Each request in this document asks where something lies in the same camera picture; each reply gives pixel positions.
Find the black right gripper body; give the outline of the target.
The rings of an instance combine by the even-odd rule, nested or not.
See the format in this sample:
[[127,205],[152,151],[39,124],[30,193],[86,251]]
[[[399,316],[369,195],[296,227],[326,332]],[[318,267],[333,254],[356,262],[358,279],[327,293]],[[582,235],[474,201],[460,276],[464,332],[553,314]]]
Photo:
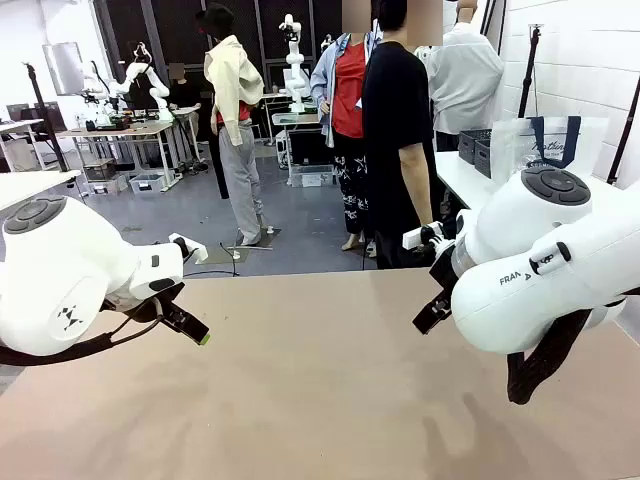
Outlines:
[[458,275],[453,269],[451,259],[454,250],[454,243],[440,247],[431,266],[430,275],[442,288],[441,292],[433,299],[435,303],[449,302],[453,288],[458,281]]

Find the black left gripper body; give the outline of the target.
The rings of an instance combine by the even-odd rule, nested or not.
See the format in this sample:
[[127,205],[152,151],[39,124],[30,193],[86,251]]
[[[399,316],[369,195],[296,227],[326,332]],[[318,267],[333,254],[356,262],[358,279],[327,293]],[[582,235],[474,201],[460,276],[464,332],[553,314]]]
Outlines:
[[168,324],[185,324],[188,313],[174,302],[184,287],[185,284],[180,282],[160,292],[153,292],[145,300],[113,294],[102,302],[102,310],[122,313],[138,323],[149,323],[160,318]]

